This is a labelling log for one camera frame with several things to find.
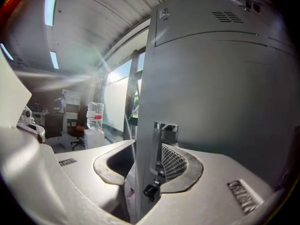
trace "black latch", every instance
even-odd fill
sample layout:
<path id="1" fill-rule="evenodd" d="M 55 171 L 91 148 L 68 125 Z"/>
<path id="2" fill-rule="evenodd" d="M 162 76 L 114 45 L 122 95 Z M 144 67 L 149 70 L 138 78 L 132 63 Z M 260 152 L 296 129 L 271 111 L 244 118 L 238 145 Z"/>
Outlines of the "black latch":
<path id="1" fill-rule="evenodd" d="M 153 185 L 149 184 L 147 187 L 144 189 L 144 195 L 149 197 L 149 201 L 153 202 L 154 201 L 154 195 L 158 191 L 158 188 L 160 187 L 161 183 L 158 179 L 154 179 Z"/>

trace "white cabinet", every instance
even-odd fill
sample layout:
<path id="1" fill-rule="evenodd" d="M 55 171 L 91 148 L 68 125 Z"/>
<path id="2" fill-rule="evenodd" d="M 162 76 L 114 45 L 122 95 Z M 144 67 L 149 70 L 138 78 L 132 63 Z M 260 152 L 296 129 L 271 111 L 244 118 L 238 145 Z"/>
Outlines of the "white cabinet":
<path id="1" fill-rule="evenodd" d="M 66 103 L 72 105 L 80 105 L 81 93 L 63 89 L 62 94 L 66 97 Z"/>

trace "office chair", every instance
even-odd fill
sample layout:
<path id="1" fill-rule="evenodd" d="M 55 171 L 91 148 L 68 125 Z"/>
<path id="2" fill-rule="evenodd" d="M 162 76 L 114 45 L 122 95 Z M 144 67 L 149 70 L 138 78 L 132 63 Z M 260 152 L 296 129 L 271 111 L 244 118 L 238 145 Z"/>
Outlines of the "office chair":
<path id="1" fill-rule="evenodd" d="M 85 147 L 84 145 L 84 141 L 80 140 L 80 137 L 84 137 L 84 130 L 86 129 L 86 112 L 88 110 L 88 107 L 82 107 L 80 109 L 80 111 L 77 114 L 77 123 L 76 123 L 76 127 L 73 127 L 71 130 L 68 131 L 68 134 L 72 137 L 76 137 L 78 139 L 78 141 L 75 142 L 71 142 L 71 145 L 75 144 L 74 147 L 72 147 L 72 150 L 74 151 L 74 148 L 81 145 L 83 147 Z"/>
<path id="2" fill-rule="evenodd" d="M 62 147 L 60 150 L 53 150 L 54 153 L 62 152 L 65 147 L 60 143 L 60 136 L 62 136 L 62 124 L 64 116 L 61 114 L 49 113 L 45 115 L 45 137 L 58 137 L 58 144 Z"/>

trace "small label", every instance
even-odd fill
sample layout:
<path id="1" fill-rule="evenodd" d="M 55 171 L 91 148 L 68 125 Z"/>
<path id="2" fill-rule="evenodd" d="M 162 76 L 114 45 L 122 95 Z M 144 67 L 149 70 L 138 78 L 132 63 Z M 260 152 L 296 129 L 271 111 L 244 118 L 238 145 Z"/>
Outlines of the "small label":
<path id="1" fill-rule="evenodd" d="M 163 18 L 163 17 L 169 16 L 169 15 L 170 15 L 169 9 L 167 9 L 167 8 L 161 9 L 159 11 L 159 18 Z"/>
<path id="2" fill-rule="evenodd" d="M 102 114 L 96 113 L 95 114 L 95 119 L 102 119 Z"/>

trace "ventilation grille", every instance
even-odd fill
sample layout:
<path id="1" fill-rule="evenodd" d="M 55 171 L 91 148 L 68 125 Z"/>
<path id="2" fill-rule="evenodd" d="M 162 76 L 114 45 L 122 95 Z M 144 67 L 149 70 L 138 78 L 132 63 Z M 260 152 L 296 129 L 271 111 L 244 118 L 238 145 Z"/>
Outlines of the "ventilation grille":
<path id="1" fill-rule="evenodd" d="M 243 212 L 245 214 L 252 212 L 259 205 L 255 198 L 247 191 L 245 186 L 241 183 L 241 180 L 228 182 L 227 186 L 231 190 L 233 196 L 238 201 L 240 207 L 243 209 Z"/>
<path id="2" fill-rule="evenodd" d="M 233 12 L 212 12 L 212 14 L 222 23 L 243 23 Z"/>
<path id="3" fill-rule="evenodd" d="M 162 144 L 161 162 L 165 170 L 165 180 L 168 182 L 182 175 L 187 169 L 187 161 Z"/>
<path id="4" fill-rule="evenodd" d="M 67 160 L 59 161 L 60 166 L 65 166 L 65 165 L 68 165 L 68 164 L 71 164 L 71 163 L 75 163 L 75 162 L 77 162 L 77 161 L 74 158 L 70 158 L 70 159 L 67 159 Z"/>

